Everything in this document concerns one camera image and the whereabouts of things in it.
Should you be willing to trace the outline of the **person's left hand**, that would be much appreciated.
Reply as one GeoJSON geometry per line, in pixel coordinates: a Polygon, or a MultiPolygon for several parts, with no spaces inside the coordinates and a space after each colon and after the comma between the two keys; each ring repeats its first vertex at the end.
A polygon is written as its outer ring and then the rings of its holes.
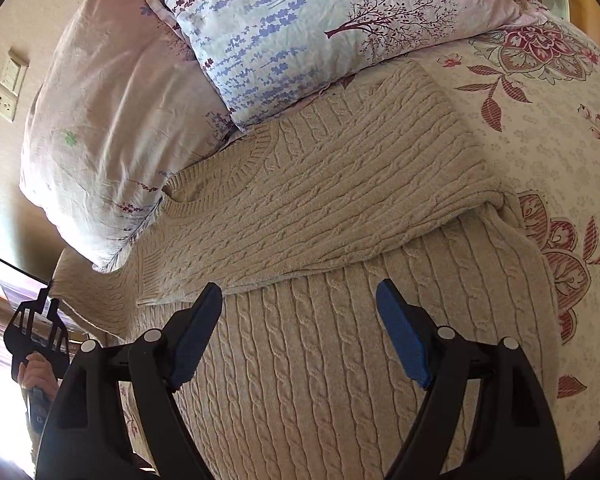
{"type": "Polygon", "coordinates": [[[41,389],[50,401],[55,400],[59,389],[52,364],[38,352],[30,353],[19,364],[17,382],[24,390],[41,389]]]}

